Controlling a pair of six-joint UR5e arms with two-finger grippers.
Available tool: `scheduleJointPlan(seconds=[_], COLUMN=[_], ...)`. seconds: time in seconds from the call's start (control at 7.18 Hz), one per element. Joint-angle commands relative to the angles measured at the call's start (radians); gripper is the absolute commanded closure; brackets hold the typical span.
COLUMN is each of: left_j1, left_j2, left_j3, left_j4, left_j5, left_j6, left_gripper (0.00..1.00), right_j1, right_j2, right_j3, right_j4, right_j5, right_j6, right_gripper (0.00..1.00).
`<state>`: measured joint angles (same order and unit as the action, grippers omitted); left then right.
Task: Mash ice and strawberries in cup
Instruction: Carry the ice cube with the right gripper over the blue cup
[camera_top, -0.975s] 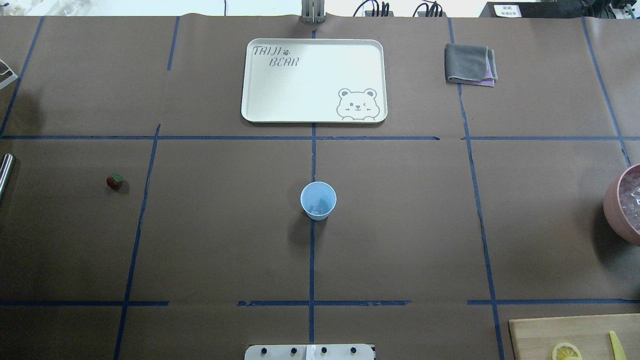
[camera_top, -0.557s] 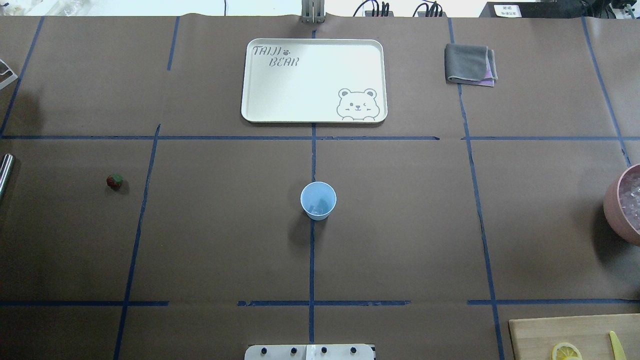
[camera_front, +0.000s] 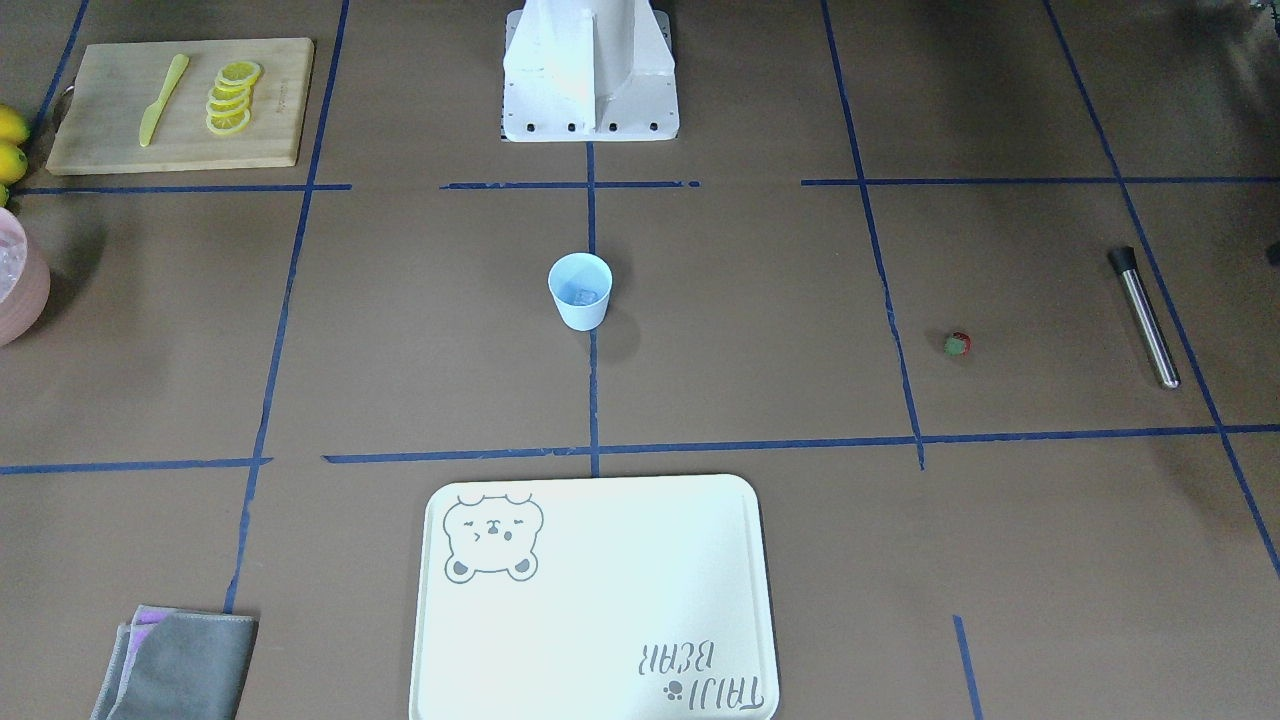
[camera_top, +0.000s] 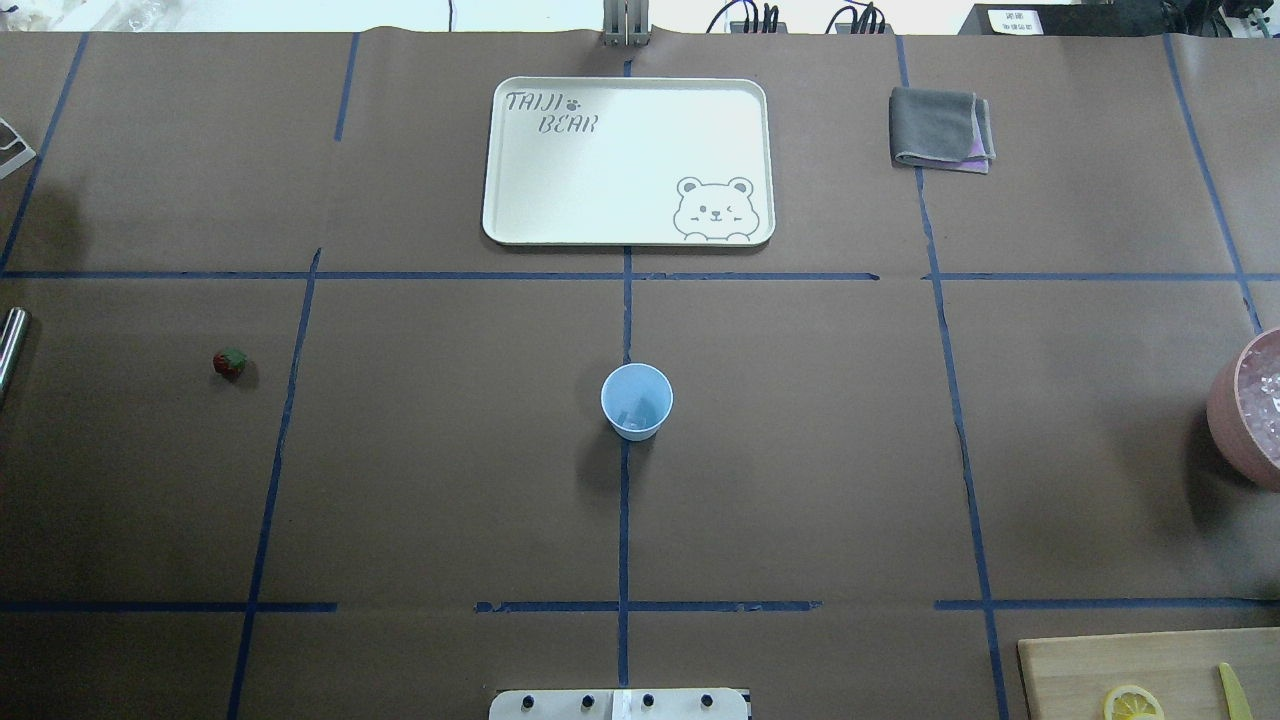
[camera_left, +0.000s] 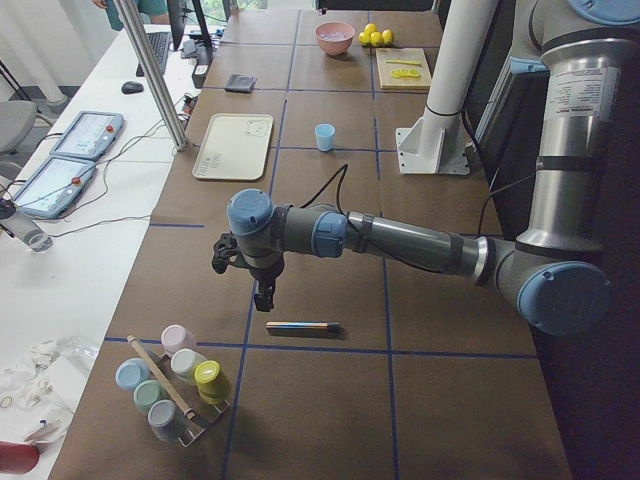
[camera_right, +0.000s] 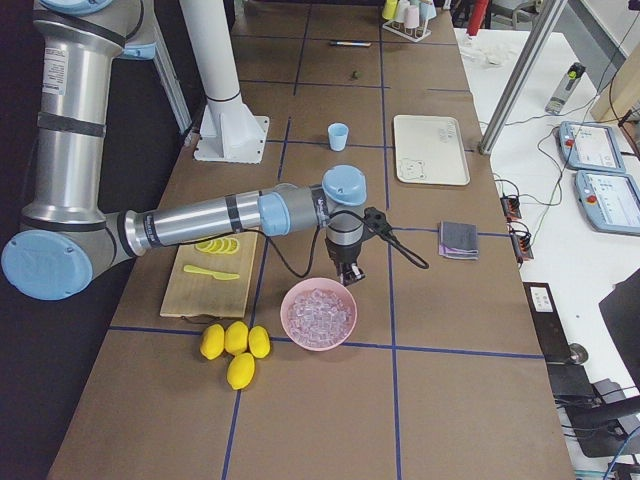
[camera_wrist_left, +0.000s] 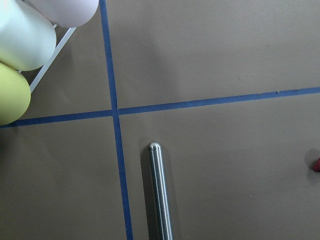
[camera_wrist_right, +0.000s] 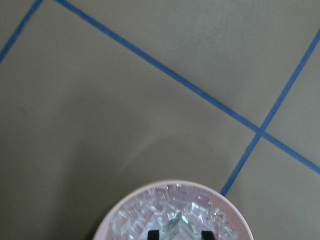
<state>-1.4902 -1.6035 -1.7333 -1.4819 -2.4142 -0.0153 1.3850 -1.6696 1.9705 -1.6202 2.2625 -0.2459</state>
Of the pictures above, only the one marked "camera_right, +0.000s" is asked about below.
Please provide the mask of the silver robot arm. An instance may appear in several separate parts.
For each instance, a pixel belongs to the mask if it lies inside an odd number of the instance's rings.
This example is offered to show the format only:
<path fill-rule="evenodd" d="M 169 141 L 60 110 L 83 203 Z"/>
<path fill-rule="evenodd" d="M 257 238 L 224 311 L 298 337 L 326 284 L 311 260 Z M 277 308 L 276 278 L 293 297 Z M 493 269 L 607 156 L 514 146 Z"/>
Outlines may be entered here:
<path fill-rule="evenodd" d="M 150 59 L 160 35 L 150 1 L 38 1 L 45 40 L 33 201 L 2 251 L 7 280 L 39 300 L 84 290 L 111 267 L 153 248 L 197 243 L 257 228 L 268 237 L 312 227 L 340 282 L 363 277 L 364 174 L 329 169 L 320 184 L 276 187 L 166 210 L 104 214 L 98 206 L 103 143 L 116 58 Z"/>

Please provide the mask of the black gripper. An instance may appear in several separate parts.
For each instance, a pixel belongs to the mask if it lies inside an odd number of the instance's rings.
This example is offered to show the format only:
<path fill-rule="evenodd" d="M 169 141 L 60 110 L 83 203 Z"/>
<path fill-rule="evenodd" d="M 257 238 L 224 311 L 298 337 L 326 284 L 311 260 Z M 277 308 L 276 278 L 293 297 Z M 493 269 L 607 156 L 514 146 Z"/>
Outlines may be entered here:
<path fill-rule="evenodd" d="M 342 284 L 351 283 L 351 272 L 354 281 L 360 281 L 365 278 L 364 271 L 357 263 L 361 253 L 360 243 L 339 245 L 329 238 L 326 238 L 325 245 L 329 258 L 333 261 L 336 268 L 336 275 Z"/>

